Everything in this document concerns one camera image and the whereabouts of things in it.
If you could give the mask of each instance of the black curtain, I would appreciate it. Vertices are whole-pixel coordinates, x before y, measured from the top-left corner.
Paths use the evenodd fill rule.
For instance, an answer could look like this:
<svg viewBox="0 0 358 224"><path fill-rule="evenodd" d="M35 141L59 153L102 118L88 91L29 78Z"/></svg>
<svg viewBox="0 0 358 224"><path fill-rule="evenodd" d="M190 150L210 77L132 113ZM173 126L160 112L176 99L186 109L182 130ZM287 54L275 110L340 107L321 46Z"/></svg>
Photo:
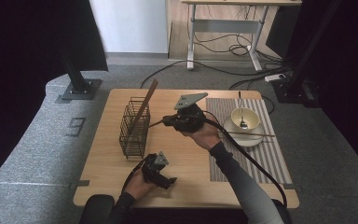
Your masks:
<svg viewBox="0 0 358 224"><path fill-rule="evenodd" d="M303 48L314 38L312 32L325 22L327 9L334 1L304 0L303 3L289 46L293 56L290 63L295 76L316 83L314 95L318 105L358 154L358 1L339 1L309 58L301 64L301 74L297 74Z"/></svg>
<svg viewBox="0 0 358 224"><path fill-rule="evenodd" d="M88 0L0 0L0 166L45 97L46 84L76 70L104 70L103 44Z"/></svg>

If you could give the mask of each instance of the gray foam floor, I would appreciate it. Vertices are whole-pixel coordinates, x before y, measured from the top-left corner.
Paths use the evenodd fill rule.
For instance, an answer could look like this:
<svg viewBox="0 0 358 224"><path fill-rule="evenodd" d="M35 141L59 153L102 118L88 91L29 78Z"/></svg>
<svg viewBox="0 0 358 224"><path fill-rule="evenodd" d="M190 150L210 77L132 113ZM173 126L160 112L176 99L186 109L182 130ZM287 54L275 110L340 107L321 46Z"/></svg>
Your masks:
<svg viewBox="0 0 358 224"><path fill-rule="evenodd" d="M109 72L83 72L85 78L103 82L92 101L69 104L56 103L69 77L51 80L34 121L0 169L0 223L78 223L82 208L73 204L76 182L109 92L140 88L147 76L162 67L109 65ZM249 67L227 70L252 71ZM155 78L158 89L196 90L227 90L244 79L200 66L193 72L173 66ZM290 210L294 222L358 223L358 157L346 139L322 109L279 104L270 84L262 80L252 90L275 103L271 123L300 200L300 206Z"/></svg>

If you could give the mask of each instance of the power strip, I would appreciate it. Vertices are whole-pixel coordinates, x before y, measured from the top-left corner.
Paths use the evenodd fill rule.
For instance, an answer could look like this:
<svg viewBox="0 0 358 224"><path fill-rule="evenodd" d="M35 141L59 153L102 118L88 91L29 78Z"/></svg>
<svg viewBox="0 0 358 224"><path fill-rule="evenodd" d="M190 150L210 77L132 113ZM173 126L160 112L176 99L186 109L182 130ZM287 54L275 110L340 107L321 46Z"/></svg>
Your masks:
<svg viewBox="0 0 358 224"><path fill-rule="evenodd" d="M284 74L277 74L277 75L265 77L265 80L266 80L266 82L270 82L270 81L284 79L284 78L286 78L286 76Z"/></svg>

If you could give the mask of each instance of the desk leg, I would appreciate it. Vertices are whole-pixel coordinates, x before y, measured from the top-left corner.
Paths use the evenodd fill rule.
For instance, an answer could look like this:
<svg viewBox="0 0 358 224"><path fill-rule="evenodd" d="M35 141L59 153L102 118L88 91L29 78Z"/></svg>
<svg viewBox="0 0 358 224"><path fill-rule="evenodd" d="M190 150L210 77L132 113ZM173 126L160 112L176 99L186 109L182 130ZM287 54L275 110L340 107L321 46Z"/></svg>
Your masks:
<svg viewBox="0 0 358 224"><path fill-rule="evenodd" d="M255 32L255 39L253 40L252 45L247 47L249 50L249 56L251 56L252 63L254 64L256 71L263 70L260 61L258 61L257 53L255 52L255 49L257 47L257 43L258 43L258 39L260 38L261 31L263 30L263 25L266 20L268 11L269 11L269 7L264 6L263 16L261 17L261 20L258 22L257 31Z"/></svg>
<svg viewBox="0 0 358 224"><path fill-rule="evenodd" d="M196 5L191 5L190 43L187 50L187 70L194 69L194 22L196 21Z"/></svg>

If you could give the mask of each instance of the wooden tabletop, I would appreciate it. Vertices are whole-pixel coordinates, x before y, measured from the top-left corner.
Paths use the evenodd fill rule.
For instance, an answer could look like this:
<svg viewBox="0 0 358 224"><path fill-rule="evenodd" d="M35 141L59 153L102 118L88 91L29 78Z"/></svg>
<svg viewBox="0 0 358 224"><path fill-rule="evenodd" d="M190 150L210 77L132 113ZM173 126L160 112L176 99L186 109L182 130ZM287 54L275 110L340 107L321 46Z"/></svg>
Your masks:
<svg viewBox="0 0 358 224"><path fill-rule="evenodd" d="M301 0L181 0L190 5L300 6Z"/></svg>
<svg viewBox="0 0 358 224"><path fill-rule="evenodd" d="M173 109L183 94L208 92L207 97L237 98L237 91L208 90L155 90L149 102L150 123L173 115ZM120 124L125 106L131 97L145 97L147 90L115 89L107 99L100 124L95 134L79 183L88 183L76 189L74 203L82 206L94 194L109 194L118 199L122 186L130 171L141 158L123 155L118 142ZM243 98L261 99L257 91L243 91ZM206 108L205 99L197 102ZM209 154L198 147L191 138L183 137L173 127L159 124L149 129L145 155L162 151L168 164L161 174L177 177L169 189L158 188L149 193L134 206L137 207L235 207L238 200L228 182L210 181ZM281 194L272 184L259 184L274 199L282 200ZM296 208L299 201L294 189L285 190L288 207Z"/></svg>

